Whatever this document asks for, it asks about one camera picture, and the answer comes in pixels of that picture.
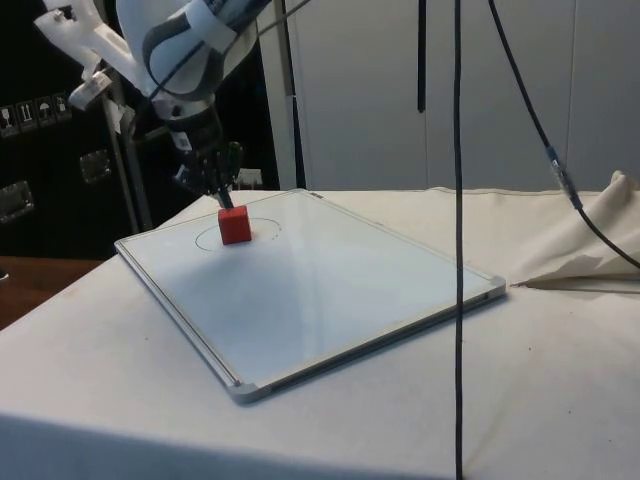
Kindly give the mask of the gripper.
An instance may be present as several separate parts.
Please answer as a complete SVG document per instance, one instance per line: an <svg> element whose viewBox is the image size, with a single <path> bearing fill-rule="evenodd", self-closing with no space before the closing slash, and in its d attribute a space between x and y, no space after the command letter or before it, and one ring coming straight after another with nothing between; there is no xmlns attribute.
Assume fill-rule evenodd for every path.
<svg viewBox="0 0 640 480"><path fill-rule="evenodd" d="M221 208L233 208L230 190L239 175L244 150L238 142L229 142L219 153L206 156L223 140L217 111L203 110L172 118L167 121L167 128L181 154L199 158L191 164L182 164L174 182L194 194L214 198Z"/></svg>

